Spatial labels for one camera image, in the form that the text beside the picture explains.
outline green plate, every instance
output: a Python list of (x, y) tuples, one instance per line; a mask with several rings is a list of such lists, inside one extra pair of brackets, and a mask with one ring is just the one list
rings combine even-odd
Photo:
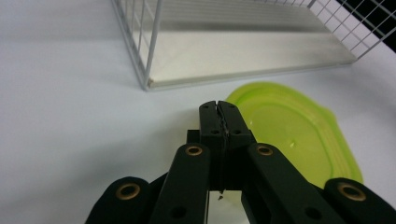
[(291, 88), (268, 82), (247, 84), (227, 102), (237, 105), (258, 142), (271, 144), (312, 184), (330, 178), (362, 182), (361, 171), (333, 113)]

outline table surface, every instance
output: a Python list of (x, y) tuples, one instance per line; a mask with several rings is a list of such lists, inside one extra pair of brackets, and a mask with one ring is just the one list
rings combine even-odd
[[(326, 69), (142, 91), (109, 0), (0, 3), (0, 223), (83, 223), (124, 176), (165, 173), (198, 106), (252, 81), (335, 114), (364, 184), (396, 207), (396, 57), (380, 44)], [(228, 192), (209, 223), (248, 223)]]

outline green lid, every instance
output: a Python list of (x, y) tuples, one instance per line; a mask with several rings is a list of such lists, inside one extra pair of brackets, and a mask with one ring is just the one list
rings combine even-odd
[(362, 182), (333, 113), (291, 88), (267, 82), (235, 90), (227, 102), (238, 106), (258, 142), (271, 144), (312, 184), (330, 178)]

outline brass ring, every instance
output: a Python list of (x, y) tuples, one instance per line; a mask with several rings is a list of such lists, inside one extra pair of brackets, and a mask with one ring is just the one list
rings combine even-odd
[(352, 201), (357, 201), (357, 202), (363, 202), (366, 200), (366, 194), (361, 191), (361, 189), (356, 188), (355, 186), (342, 182), (338, 184), (338, 191), (348, 199)]
[(200, 147), (187, 147), (186, 148), (186, 153), (189, 156), (199, 156), (203, 150)]
[[(131, 193), (123, 194), (122, 191), (126, 188), (134, 188), (134, 190)], [(123, 184), (121, 185), (117, 191), (116, 191), (116, 196), (120, 200), (130, 200), (134, 197), (136, 197), (140, 192), (140, 187), (136, 183), (128, 183), (128, 184)]]
[(271, 156), (274, 154), (271, 148), (262, 145), (257, 146), (257, 152), (262, 156)]

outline white table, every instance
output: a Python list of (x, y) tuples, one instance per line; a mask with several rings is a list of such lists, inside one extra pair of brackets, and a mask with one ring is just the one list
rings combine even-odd
[[(0, 3), (0, 223), (83, 223), (114, 180), (165, 173), (198, 106), (251, 81), (327, 106), (364, 183), (396, 207), (396, 56), (351, 66), (142, 91), (109, 0)], [(209, 223), (248, 223), (212, 193)]]

